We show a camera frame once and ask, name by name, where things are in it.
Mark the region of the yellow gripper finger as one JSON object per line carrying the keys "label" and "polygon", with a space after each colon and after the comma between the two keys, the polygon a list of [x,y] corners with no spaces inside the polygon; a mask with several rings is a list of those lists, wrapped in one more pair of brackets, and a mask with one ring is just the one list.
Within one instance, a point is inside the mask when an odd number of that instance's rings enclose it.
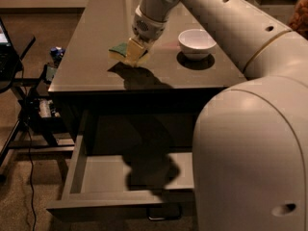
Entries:
{"label": "yellow gripper finger", "polygon": [[137,66],[147,60],[147,48],[143,41],[130,38],[126,46],[126,56],[124,62],[130,66]]}

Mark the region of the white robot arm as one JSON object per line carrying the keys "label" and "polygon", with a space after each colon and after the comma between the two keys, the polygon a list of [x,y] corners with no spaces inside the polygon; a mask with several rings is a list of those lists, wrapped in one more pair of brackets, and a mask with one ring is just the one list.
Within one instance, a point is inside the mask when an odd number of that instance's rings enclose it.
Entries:
{"label": "white robot arm", "polygon": [[307,41],[245,0],[141,0],[135,61],[183,4],[244,75],[201,111],[192,171],[199,231],[308,231]]}

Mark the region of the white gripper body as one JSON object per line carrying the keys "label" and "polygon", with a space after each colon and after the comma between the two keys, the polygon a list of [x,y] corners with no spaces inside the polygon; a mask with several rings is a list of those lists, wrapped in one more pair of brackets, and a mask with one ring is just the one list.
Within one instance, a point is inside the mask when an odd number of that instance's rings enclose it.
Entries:
{"label": "white gripper body", "polygon": [[166,28],[167,12],[161,9],[150,9],[144,12],[137,6],[132,29],[136,36],[145,42],[157,40]]}

